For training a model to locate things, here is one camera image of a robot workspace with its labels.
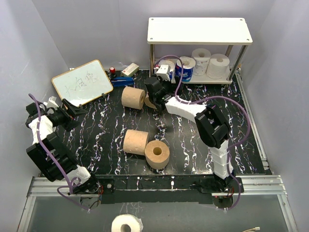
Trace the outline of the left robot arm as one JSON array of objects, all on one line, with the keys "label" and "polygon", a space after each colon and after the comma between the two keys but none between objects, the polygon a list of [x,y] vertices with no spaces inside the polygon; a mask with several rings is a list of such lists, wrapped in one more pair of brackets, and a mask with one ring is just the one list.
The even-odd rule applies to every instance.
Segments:
[{"label": "left robot arm", "polygon": [[61,126],[71,131],[80,125],[79,116],[87,114],[81,107],[67,99],[58,106],[53,98],[44,104],[36,99],[26,107],[29,116],[26,127],[31,129],[33,142],[26,149],[27,155],[51,182],[66,180],[70,194],[94,193],[100,181],[85,167],[78,164],[73,152],[63,143],[54,129]]}]

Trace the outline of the plain white paper roll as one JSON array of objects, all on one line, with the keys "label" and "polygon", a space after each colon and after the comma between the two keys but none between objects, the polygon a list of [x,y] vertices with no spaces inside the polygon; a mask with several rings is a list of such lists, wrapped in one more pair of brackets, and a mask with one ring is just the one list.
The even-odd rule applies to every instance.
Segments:
[{"label": "plain white paper roll", "polygon": [[213,54],[210,57],[206,74],[211,79],[226,79],[230,60],[223,54]]}]

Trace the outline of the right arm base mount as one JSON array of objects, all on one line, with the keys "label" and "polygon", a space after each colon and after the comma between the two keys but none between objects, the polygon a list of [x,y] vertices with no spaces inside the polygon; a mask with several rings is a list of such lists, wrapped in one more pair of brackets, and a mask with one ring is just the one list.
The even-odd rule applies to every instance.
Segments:
[{"label": "right arm base mount", "polygon": [[225,180],[216,179],[214,176],[206,176],[198,179],[193,184],[190,185],[190,189],[196,189],[200,193],[211,193],[211,194],[223,194],[223,196],[233,196],[234,194],[244,192],[244,187],[242,184],[242,179],[237,177],[237,182],[231,178],[227,177]]}]

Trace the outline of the light blue roll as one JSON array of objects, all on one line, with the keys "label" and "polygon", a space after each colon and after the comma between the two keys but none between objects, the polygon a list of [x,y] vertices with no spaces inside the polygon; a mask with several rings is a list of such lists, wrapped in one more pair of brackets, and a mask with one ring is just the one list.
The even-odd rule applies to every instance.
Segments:
[{"label": "light blue roll", "polygon": [[174,77],[174,75],[175,75],[175,64],[174,64],[172,61],[170,61],[170,60],[163,59],[163,60],[159,61],[159,63],[156,65],[156,71],[157,71],[157,70],[159,69],[159,67],[160,67],[161,65],[163,65],[163,64],[167,64],[167,65],[170,66],[170,74],[169,74],[169,76],[170,76],[170,79],[172,80],[173,77]]}]

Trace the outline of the blue Tempo roll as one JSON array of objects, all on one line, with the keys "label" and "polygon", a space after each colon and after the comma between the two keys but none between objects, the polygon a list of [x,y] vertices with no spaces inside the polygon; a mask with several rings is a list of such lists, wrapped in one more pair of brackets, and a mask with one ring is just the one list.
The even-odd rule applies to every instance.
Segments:
[{"label": "blue Tempo roll", "polygon": [[194,67],[196,65],[196,61],[193,58],[190,57],[186,57],[186,56],[182,56],[180,57],[180,60],[182,62],[180,62],[179,60],[177,60],[176,64],[175,64],[175,75],[176,76],[181,76],[181,72],[182,72],[182,65],[183,64],[183,78],[182,81],[183,82],[189,82],[192,78],[193,72],[194,72]]}]

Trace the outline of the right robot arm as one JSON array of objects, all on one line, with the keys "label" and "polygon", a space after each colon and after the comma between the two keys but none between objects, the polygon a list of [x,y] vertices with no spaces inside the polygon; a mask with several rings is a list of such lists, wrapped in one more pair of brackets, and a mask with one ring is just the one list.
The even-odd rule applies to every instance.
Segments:
[{"label": "right robot arm", "polygon": [[167,111],[196,124],[202,142],[210,149],[214,169],[215,186],[225,192],[232,187],[233,167],[228,160],[228,139],[230,126],[222,111],[216,105],[205,106],[182,100],[171,91],[172,83],[157,76],[144,81],[150,102],[159,111]]}]

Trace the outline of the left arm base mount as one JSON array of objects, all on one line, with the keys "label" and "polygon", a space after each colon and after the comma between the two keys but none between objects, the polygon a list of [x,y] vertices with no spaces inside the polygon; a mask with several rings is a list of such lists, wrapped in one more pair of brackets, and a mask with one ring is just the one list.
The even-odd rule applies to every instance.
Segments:
[{"label": "left arm base mount", "polygon": [[110,178],[97,178],[90,174],[90,178],[78,187],[79,193],[97,193],[98,199],[102,201],[103,195],[114,193],[114,180]]}]

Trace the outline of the white patterned paper roll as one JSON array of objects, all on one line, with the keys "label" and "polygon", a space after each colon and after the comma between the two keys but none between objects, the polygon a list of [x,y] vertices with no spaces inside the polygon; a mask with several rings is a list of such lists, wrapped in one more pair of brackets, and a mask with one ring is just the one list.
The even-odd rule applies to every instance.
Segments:
[{"label": "white patterned paper roll", "polygon": [[191,57],[196,61],[194,75],[201,76],[206,73],[211,58],[211,52],[204,48],[195,49]]}]

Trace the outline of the brown roll front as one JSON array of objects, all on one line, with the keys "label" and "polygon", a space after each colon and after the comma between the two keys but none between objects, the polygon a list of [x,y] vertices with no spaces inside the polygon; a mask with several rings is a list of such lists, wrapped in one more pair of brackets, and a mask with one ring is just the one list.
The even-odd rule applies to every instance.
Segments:
[{"label": "brown roll front", "polygon": [[123,143],[123,151],[130,154],[145,156],[149,133],[139,130],[127,130]]},{"label": "brown roll front", "polygon": [[164,169],[169,162],[169,147],[162,141],[150,141],[145,147],[145,157],[151,168]]}]

